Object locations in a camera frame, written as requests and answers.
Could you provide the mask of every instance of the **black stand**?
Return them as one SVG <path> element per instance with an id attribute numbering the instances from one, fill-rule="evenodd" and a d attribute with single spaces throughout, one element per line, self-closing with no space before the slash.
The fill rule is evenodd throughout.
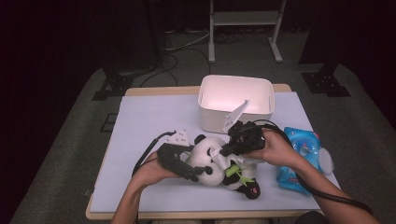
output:
<path id="1" fill-rule="evenodd" d="M 103 101 L 109 96 L 124 96 L 125 92 L 132 87 L 136 77 L 145 75 L 153 69 L 138 70 L 128 68 L 126 65 L 112 64 L 104 66 L 103 70 L 106 80 L 101 89 L 92 97 L 93 101 Z"/>
<path id="2" fill-rule="evenodd" d="M 306 85 L 312 93 L 326 93 L 329 97 L 350 96 L 341 86 L 333 73 L 338 63 L 325 63 L 317 73 L 302 73 Z"/>

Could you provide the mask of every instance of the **white basket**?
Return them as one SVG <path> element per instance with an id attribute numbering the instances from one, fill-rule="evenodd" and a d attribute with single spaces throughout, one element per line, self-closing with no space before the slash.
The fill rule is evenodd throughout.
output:
<path id="1" fill-rule="evenodd" d="M 246 100 L 250 103 L 239 120 L 246 123 L 271 118 L 275 110 L 272 83 L 267 79 L 255 77 L 204 77 L 198 97 L 202 129 L 222 133 L 225 116 Z"/>

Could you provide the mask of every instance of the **wire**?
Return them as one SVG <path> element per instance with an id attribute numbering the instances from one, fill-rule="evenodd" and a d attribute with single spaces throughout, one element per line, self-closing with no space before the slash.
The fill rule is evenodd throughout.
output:
<path id="1" fill-rule="evenodd" d="M 191 45 L 193 45 L 193 44 L 196 44 L 196 43 L 200 42 L 201 40 L 204 40 L 204 39 L 207 38 L 208 36 L 209 36 L 209 32 L 207 32 L 206 35 L 201 36 L 201 37 L 199 37 L 198 39 L 195 39 L 195 40 L 191 41 L 191 42 L 188 43 L 188 44 L 185 44 L 185 45 L 182 45 L 182 46 L 179 46 L 179 47 L 176 47 L 176 48 L 172 48 L 172 49 L 166 49 L 166 51 L 175 51 L 175 50 L 178 50 L 178 49 L 186 48 L 186 47 L 188 47 L 188 46 L 191 46 Z"/>
<path id="2" fill-rule="evenodd" d="M 168 133 L 162 133 L 160 134 L 160 136 L 156 137 L 154 140 L 152 140 L 151 144 L 148 146 L 148 148 L 146 149 L 146 151 L 143 153 L 143 155 L 140 157 L 140 159 L 137 161 L 136 165 L 134 166 L 134 170 L 132 171 L 132 176 L 134 176 L 134 174 L 137 172 L 137 170 L 145 163 L 142 164 L 143 160 L 147 157 L 147 155 L 150 153 L 150 151 L 155 147 L 155 145 L 158 143 L 158 141 L 166 136 L 166 135 L 172 135 L 176 132 L 168 132 Z"/>
<path id="3" fill-rule="evenodd" d="M 272 121 L 267 120 L 267 119 L 258 119 L 258 120 L 255 120 L 253 122 L 256 122 L 256 121 L 266 121 L 266 122 L 274 124 Z M 277 133 L 279 133 L 286 140 L 286 142 L 288 142 L 288 144 L 291 147 L 293 147 L 291 141 L 289 140 L 289 137 L 284 132 L 282 132 L 275 124 L 274 124 L 274 127 L 271 127 L 271 125 L 268 125 L 268 123 L 266 123 L 264 125 L 260 125 L 259 127 L 269 128 L 269 129 L 272 129 L 272 130 L 276 131 Z M 248 130 L 248 129 L 252 129 L 252 128 L 254 128 L 254 126 L 246 128 L 244 130 L 241 130 L 241 132 L 243 132 L 245 130 Z M 365 203 L 361 203 L 361 202 L 358 202 L 358 201 L 355 201 L 355 200 L 352 200 L 352 199 L 348 199 L 348 198 L 344 198 L 344 197 L 328 194 L 328 193 L 319 191 L 317 189 L 313 189 L 308 184 L 306 184 L 305 181 L 299 175 L 296 174 L 296 177 L 297 177 L 298 182 L 300 183 L 300 185 L 303 188 L 305 188 L 308 192 L 312 193 L 313 195 L 316 195 L 316 196 L 318 196 L 320 198 L 324 198 L 324 199 L 331 200 L 331 201 L 334 201 L 334 202 L 346 203 L 346 204 L 349 204 L 349 205 L 352 205 L 352 206 L 355 206 L 355 207 L 359 207 L 359 208 L 364 209 L 365 211 L 367 211 L 369 214 L 373 213 L 373 210 L 368 205 L 366 205 Z"/>
<path id="4" fill-rule="evenodd" d="M 175 64 L 174 64 L 172 67 L 170 67 L 170 68 L 166 68 L 166 69 L 162 70 L 161 72 L 155 73 L 155 74 L 153 74 L 153 75 L 147 77 L 145 80 L 143 80 L 143 82 L 140 84 L 139 87 L 143 87 L 143 85 L 144 85 L 146 82 L 148 82 L 150 79 L 152 79 L 152 78 L 154 78 L 154 77 L 156 77 L 156 76 L 158 76 L 158 75 L 160 75 L 160 74 L 163 74 L 163 73 L 165 73 L 165 72 L 170 72 L 170 70 L 174 69 L 174 68 L 177 66 L 177 64 L 178 64 L 178 59 L 177 59 L 177 57 L 175 57 L 174 55 L 171 55 L 171 54 L 168 54 L 168 56 L 170 56 L 170 57 L 172 57 L 172 58 L 174 58 L 174 59 L 176 60 Z M 171 76 L 174 78 L 174 81 L 176 82 L 176 85 L 178 85 L 178 79 L 177 79 L 172 73 L 170 73 L 170 74 L 171 74 Z"/>
<path id="5" fill-rule="evenodd" d="M 239 4 L 239 0 L 236 1 L 235 5 L 233 5 L 233 9 L 231 9 L 231 11 L 234 11 L 236 6 L 238 6 L 238 4 Z"/>
<path id="6" fill-rule="evenodd" d="M 181 32 L 181 33 L 184 34 L 184 35 L 202 36 L 201 33 L 207 33 L 207 30 L 202 30 L 202 31 L 188 31 L 188 30 L 186 30 L 186 31 L 183 31 L 183 32 Z M 171 46 L 172 46 L 172 41 L 171 41 L 171 39 L 169 38 L 169 35 L 168 35 L 167 37 L 168 37 L 168 38 L 167 38 L 168 43 L 166 44 L 166 48 L 165 48 L 166 51 L 177 50 L 177 49 L 180 49 L 180 48 L 183 48 L 183 47 L 187 47 L 186 45 L 188 45 L 188 46 L 191 46 L 191 45 L 192 45 L 192 43 L 190 42 L 189 44 L 185 44 L 185 45 L 183 45 L 182 47 L 171 48 Z M 202 40 L 200 40 L 200 41 L 198 41 L 198 42 L 195 42 L 196 40 L 194 40 L 193 42 L 195 42 L 195 43 L 193 43 L 193 44 L 194 44 L 194 45 L 197 45 L 197 44 L 199 44 L 200 42 L 202 42 L 201 44 L 207 44 L 206 42 L 205 42 L 205 43 L 203 42 L 204 40 L 205 40 L 205 38 L 203 38 Z"/>
<path id="7" fill-rule="evenodd" d="M 178 52 L 178 51 L 182 51 L 182 50 L 194 50 L 194 51 L 197 51 L 197 52 L 201 53 L 204 56 L 205 60 L 206 60 L 207 67 L 208 67 L 208 74 L 211 73 L 211 71 L 210 71 L 211 67 L 210 67 L 209 59 L 207 58 L 207 56 L 202 51 L 200 51 L 198 49 L 178 49 L 178 50 L 175 50 L 174 52 Z"/>
<path id="8" fill-rule="evenodd" d="M 227 9 L 228 2 L 229 2 L 229 0 L 227 0 L 227 1 L 225 2 L 223 11 L 225 11 L 225 10 Z"/>
<path id="9" fill-rule="evenodd" d="M 157 157 L 157 158 L 154 158 L 154 159 L 151 159 L 151 160 L 149 160 L 149 161 L 143 162 L 143 163 L 139 166 L 139 168 L 142 167 L 143 165 L 145 165 L 145 164 L 147 164 L 147 163 L 149 163 L 149 162 L 151 162 L 151 161 L 155 161 L 155 160 L 158 160 L 158 157 Z"/>
<path id="10" fill-rule="evenodd" d="M 214 42 L 218 45 L 231 45 L 245 39 L 244 34 L 241 34 L 241 36 L 241 38 L 238 38 L 235 35 L 215 35 Z"/>
<path id="11" fill-rule="evenodd" d="M 358 202 L 358 201 L 355 201 L 355 200 L 352 200 L 352 199 L 348 199 L 348 198 L 344 198 L 344 197 L 328 194 L 328 193 L 321 192 L 319 190 L 313 189 L 308 184 L 306 184 L 305 181 L 299 175 L 296 174 L 296 176 L 297 176 L 298 182 L 301 184 L 301 186 L 303 186 L 303 188 L 308 190 L 313 195 L 316 195 L 316 196 L 318 196 L 320 198 L 324 198 L 324 199 L 331 200 L 331 201 L 334 201 L 334 202 L 346 203 L 346 204 L 349 204 L 349 205 L 352 205 L 352 206 L 355 206 L 355 207 L 359 207 L 359 208 L 361 208 L 363 210 L 366 210 L 366 212 L 368 212 L 369 214 L 371 214 L 371 215 L 373 214 L 373 210 L 368 205 L 366 205 L 365 203 L 361 203 L 361 202 Z"/>

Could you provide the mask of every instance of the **stuffed panda toy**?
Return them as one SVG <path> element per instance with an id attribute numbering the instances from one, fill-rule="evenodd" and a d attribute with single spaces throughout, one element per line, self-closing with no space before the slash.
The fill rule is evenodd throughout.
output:
<path id="1" fill-rule="evenodd" d="M 249 199 L 257 199 L 260 196 L 260 186 L 256 182 L 257 163 L 245 162 L 243 157 L 234 154 L 221 157 L 219 150 L 226 143 L 218 137 L 205 137 L 201 134 L 196 137 L 194 144 L 186 163 L 191 167 L 206 167 L 205 171 L 197 176 L 201 184 L 223 184 L 228 189 L 245 193 Z"/>

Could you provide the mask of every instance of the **hand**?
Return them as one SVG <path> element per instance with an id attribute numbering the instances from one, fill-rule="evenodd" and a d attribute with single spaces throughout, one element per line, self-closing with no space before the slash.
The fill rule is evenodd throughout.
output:
<path id="1" fill-rule="evenodd" d="M 276 166 L 289 167 L 293 167 L 300 159 L 304 159 L 280 134 L 273 130 L 262 129 L 262 136 L 265 139 L 265 147 L 250 151 L 244 154 L 244 157 L 261 159 Z"/>
<path id="2" fill-rule="evenodd" d="M 174 173 L 164 169 L 157 160 L 157 152 L 151 153 L 132 177 L 133 181 L 140 183 L 142 187 L 157 184 L 165 178 L 178 177 Z"/>

